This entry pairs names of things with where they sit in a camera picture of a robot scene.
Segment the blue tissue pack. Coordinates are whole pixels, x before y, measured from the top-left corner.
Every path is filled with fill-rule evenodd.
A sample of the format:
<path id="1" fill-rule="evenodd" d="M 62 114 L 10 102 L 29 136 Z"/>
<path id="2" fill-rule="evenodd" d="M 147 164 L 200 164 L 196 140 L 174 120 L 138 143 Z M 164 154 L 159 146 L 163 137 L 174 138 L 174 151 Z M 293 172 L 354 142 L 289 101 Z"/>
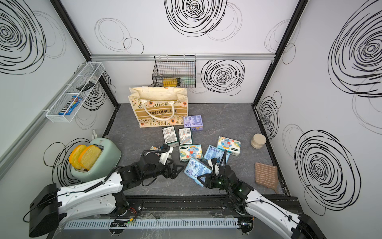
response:
<path id="1" fill-rule="evenodd" d="M 214 147 L 212 145 L 209 145 L 203 160 L 208 162 L 209 160 L 216 158 L 216 162 L 220 163 L 223 157 L 223 154 L 224 154 L 224 150 Z"/>
<path id="2" fill-rule="evenodd" d="M 184 173 L 193 179 L 198 185 L 203 187 L 203 184 L 198 180 L 198 176 L 211 174 L 212 170 L 196 159 L 190 159 L 184 169 Z"/>

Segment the green tissue pack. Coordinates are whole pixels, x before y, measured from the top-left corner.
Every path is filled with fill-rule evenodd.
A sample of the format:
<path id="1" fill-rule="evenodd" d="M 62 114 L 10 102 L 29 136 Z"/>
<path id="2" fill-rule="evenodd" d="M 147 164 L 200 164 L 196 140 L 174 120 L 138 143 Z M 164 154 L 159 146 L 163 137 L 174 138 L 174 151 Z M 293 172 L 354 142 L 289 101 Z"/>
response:
<path id="1" fill-rule="evenodd" d="M 191 128 L 179 128 L 180 145 L 193 144 L 193 136 Z"/>
<path id="2" fill-rule="evenodd" d="M 165 127 L 162 129 L 164 142 L 171 147 L 179 146 L 179 140 L 174 126 Z"/>

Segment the floral canvas tote bag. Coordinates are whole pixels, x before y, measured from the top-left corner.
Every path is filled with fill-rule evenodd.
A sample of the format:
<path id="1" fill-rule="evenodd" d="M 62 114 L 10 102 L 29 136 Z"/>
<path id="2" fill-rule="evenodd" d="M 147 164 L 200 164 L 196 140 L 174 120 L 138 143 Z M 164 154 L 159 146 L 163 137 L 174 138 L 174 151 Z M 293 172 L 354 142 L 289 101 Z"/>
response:
<path id="1" fill-rule="evenodd" d="M 183 125 L 189 115 L 186 88 L 130 88 L 128 98 L 140 128 Z"/>

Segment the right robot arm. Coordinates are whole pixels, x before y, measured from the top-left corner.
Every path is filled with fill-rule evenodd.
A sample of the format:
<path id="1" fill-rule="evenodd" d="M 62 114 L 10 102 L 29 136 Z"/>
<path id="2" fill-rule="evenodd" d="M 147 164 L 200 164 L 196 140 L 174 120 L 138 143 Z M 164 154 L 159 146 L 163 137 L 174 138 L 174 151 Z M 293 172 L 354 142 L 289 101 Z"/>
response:
<path id="1" fill-rule="evenodd" d="M 240 180 L 226 164 L 227 151 L 218 164 L 213 164 L 210 174 L 198 176 L 206 188 L 226 191 L 228 199 L 240 214 L 250 214 L 273 229 L 284 239 L 325 239 L 317 223 L 306 214 L 295 214 L 265 198 L 252 186 Z"/>

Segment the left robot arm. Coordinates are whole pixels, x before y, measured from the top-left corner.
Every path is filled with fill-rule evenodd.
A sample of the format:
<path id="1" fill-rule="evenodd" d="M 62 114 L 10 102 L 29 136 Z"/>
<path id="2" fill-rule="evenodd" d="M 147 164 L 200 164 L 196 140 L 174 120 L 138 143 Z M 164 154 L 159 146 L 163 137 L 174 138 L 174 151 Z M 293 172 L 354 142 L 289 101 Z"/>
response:
<path id="1" fill-rule="evenodd" d="M 55 183 L 45 186 L 31 202 L 29 236 L 40 237 L 71 220 L 97 214 L 118 215 L 129 210 L 123 191 L 142 185 L 144 180 L 175 179 L 184 166 L 168 160 L 168 152 L 158 155 L 155 150 L 146 150 L 139 161 L 128 166 L 115 167 L 106 177 L 87 183 L 58 188 Z"/>

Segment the purple tissue pack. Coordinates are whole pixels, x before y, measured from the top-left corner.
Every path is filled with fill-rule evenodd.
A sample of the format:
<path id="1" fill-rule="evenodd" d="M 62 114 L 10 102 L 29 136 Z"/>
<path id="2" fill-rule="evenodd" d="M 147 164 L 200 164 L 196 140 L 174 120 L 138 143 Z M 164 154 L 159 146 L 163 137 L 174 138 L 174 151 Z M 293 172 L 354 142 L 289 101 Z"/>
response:
<path id="1" fill-rule="evenodd" d="M 190 128 L 193 131 L 203 130 L 204 124 L 201 115 L 183 117 L 184 128 Z"/>

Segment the beige round jar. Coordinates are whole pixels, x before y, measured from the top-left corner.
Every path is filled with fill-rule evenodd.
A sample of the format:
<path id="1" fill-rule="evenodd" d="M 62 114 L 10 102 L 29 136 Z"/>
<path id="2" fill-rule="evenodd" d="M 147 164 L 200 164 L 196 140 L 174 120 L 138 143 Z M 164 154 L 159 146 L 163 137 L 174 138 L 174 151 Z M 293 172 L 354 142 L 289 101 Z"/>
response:
<path id="1" fill-rule="evenodd" d="M 251 145 L 255 149 L 261 149 L 266 144 L 266 142 L 266 137 L 261 133 L 255 134 L 251 139 Z"/>

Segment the green toaster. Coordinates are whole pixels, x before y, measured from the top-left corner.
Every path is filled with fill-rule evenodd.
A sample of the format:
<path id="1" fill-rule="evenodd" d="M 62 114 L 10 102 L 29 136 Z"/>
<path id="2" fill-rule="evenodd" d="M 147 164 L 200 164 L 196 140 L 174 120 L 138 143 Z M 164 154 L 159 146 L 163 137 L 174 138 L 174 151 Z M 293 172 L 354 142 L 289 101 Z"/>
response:
<path id="1" fill-rule="evenodd" d="M 89 182 L 101 177 L 105 177 L 115 166 L 117 166 L 122 152 L 118 147 L 109 139 L 96 138 L 93 139 L 89 145 L 95 145 L 99 147 L 102 152 L 97 161 L 90 170 L 84 168 L 78 170 L 73 166 L 71 168 L 72 175 L 82 182 Z"/>

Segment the yellow item in basket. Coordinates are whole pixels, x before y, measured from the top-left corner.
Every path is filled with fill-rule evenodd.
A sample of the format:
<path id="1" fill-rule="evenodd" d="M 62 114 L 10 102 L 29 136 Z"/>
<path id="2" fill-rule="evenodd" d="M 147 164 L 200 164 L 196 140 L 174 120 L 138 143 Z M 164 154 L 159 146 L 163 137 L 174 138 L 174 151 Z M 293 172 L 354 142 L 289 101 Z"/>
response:
<path id="1" fill-rule="evenodd" d="M 164 78 L 162 80 L 163 87 L 174 87 L 177 88 L 180 86 L 180 80 L 178 78 Z"/>

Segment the green item in basket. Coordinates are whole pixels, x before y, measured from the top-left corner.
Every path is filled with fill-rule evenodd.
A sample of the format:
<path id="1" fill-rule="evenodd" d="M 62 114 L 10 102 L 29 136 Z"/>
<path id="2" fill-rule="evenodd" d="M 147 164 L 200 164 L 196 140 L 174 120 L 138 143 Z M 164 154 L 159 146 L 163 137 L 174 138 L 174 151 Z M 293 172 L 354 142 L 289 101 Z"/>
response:
<path id="1" fill-rule="evenodd" d="M 181 88 L 195 88 L 196 79 L 195 77 L 181 77 L 179 80 L 179 86 Z"/>

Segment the yellow toast slice right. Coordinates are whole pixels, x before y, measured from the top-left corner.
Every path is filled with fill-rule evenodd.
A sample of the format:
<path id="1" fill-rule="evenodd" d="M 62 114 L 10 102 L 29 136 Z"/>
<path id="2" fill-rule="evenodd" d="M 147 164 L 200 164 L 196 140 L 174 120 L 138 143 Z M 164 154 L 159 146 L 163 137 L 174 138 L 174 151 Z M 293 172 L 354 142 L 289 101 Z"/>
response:
<path id="1" fill-rule="evenodd" d="M 90 170 L 97 161 L 101 152 L 102 150 L 95 145 L 87 146 L 78 158 L 80 167 L 86 170 Z"/>

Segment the yellow toast slice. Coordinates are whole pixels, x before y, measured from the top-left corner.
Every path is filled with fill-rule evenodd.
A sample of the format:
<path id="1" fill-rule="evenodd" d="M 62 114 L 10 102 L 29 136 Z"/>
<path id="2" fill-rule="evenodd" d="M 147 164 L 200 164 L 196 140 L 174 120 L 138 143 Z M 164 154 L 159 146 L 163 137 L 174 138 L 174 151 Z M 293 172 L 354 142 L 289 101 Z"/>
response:
<path id="1" fill-rule="evenodd" d="M 101 152 L 102 150 L 95 145 L 87 146 L 78 158 L 80 167 L 86 170 L 90 170 L 97 161 Z"/>
<path id="2" fill-rule="evenodd" d="M 79 157 L 82 154 L 82 152 L 87 148 L 86 145 L 79 145 L 77 146 L 72 153 L 69 156 L 69 163 L 75 168 L 75 169 L 82 169 L 81 164 L 79 163 Z"/>

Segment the yellow toast slice left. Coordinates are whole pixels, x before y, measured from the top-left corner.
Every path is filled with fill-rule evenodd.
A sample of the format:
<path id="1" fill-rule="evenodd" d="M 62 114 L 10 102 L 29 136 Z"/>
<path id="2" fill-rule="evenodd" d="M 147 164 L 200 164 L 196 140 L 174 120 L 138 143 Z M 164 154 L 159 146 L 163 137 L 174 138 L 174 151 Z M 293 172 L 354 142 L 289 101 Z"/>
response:
<path id="1" fill-rule="evenodd" d="M 82 152 L 87 148 L 86 145 L 79 145 L 77 146 L 72 153 L 69 156 L 69 163 L 75 168 L 75 169 L 82 169 L 81 164 L 79 163 L 79 157 L 82 154 Z"/>

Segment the black remote control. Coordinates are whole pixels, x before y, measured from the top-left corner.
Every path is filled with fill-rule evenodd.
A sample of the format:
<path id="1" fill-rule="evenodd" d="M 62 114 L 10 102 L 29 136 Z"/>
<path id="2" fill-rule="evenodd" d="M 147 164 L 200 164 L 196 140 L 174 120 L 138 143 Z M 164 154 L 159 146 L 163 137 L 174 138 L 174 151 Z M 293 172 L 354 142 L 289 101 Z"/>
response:
<path id="1" fill-rule="evenodd" d="M 81 86 L 78 86 L 76 89 L 79 91 L 79 92 L 85 92 L 85 91 L 88 91 L 89 89 L 91 89 L 92 87 L 95 86 L 95 83 L 93 82 L 88 82 L 86 84 L 83 84 Z"/>

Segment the blue candy packet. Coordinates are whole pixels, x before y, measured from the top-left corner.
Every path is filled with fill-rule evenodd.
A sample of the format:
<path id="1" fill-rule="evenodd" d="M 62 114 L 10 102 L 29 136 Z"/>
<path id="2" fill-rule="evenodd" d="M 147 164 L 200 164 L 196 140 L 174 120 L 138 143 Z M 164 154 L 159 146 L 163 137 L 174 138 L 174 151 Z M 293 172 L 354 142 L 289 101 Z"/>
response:
<path id="1" fill-rule="evenodd" d="M 72 111 L 81 103 L 82 99 L 78 96 L 72 96 L 68 103 L 58 113 L 59 116 L 70 115 Z"/>

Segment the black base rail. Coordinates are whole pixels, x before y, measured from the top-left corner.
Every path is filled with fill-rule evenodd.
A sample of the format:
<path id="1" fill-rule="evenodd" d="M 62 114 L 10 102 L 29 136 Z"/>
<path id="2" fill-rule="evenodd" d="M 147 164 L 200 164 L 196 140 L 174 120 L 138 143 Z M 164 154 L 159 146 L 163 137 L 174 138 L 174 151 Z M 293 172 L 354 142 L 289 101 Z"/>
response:
<path id="1" fill-rule="evenodd" d="M 128 211 L 128 215 L 143 215 L 151 211 L 212 211 L 223 215 L 244 214 L 249 207 L 235 204 L 228 196 L 112 196 L 106 201 L 112 206 L 109 213 Z"/>

